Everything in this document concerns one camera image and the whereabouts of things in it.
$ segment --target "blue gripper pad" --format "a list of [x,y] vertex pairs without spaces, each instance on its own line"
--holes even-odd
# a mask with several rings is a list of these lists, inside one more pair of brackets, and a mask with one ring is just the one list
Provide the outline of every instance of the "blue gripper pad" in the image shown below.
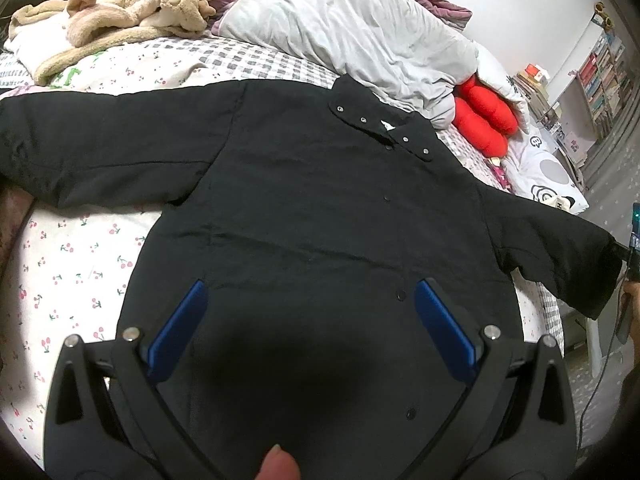
[[146,354],[152,384],[167,380],[207,311],[209,293],[198,280],[158,332]]
[[476,349],[425,280],[415,287],[415,309],[451,376],[471,386],[476,380]]

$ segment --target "white pillow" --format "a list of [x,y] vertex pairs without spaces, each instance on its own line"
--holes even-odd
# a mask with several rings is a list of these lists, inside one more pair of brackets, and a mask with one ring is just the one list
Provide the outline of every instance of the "white pillow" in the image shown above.
[[568,204],[569,212],[580,214],[589,204],[531,123],[526,99],[494,55],[478,42],[474,44],[478,50],[478,79],[509,101],[518,119],[518,131],[509,138],[509,149],[502,160],[513,192],[559,208]]

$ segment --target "metal screw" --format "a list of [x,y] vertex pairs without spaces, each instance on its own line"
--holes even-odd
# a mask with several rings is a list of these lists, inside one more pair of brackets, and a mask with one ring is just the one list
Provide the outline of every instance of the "metal screw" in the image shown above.
[[549,348],[553,348],[558,344],[558,342],[556,341],[556,338],[549,334],[546,334],[542,337],[542,342],[545,344],[545,346],[548,346]]
[[140,337],[140,330],[135,326],[130,326],[129,328],[124,329],[122,332],[122,338],[127,341],[134,341]]
[[484,327],[484,335],[487,336],[491,340],[496,340],[500,337],[502,332],[495,325],[487,325]]
[[73,348],[80,342],[80,337],[78,334],[72,334],[65,339],[65,346],[67,348]]

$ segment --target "bookshelf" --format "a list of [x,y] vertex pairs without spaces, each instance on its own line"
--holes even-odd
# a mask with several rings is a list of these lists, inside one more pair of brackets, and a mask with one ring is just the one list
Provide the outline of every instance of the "bookshelf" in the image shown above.
[[587,101],[599,140],[609,135],[632,89],[624,51],[625,46],[620,38],[612,32],[603,32],[575,76]]

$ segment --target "black cable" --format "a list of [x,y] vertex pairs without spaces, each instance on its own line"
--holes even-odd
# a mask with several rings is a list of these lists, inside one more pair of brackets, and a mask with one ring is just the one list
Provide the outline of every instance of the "black cable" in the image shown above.
[[596,384],[596,387],[593,389],[593,392],[591,393],[591,397],[589,397],[589,400],[587,401],[586,406],[584,407],[584,410],[582,410],[582,415],[580,416],[580,425],[579,425],[579,432],[578,432],[578,451],[580,451],[582,449],[582,433],[583,433],[583,425],[584,425],[584,416],[587,413],[587,410],[589,409],[589,406],[591,405],[591,401],[593,400],[593,398],[596,396],[596,392],[598,391],[598,388],[600,387],[600,383],[602,382],[602,379],[604,378],[604,372],[607,370],[607,364],[609,364],[609,357],[611,355],[611,349],[613,348],[613,340],[616,337],[616,328],[618,326],[618,323],[620,322],[620,299],[622,297],[622,282],[624,281],[624,279],[626,278],[626,272],[622,275],[622,278],[620,278],[620,280],[618,280],[618,285],[620,287],[620,289],[618,290],[618,304],[617,304],[617,312],[616,312],[616,322],[613,325],[613,332],[611,333],[611,340],[609,341],[609,348],[607,349],[607,356],[604,359],[604,364],[602,365],[602,371],[600,372],[600,377],[598,378],[598,383]]

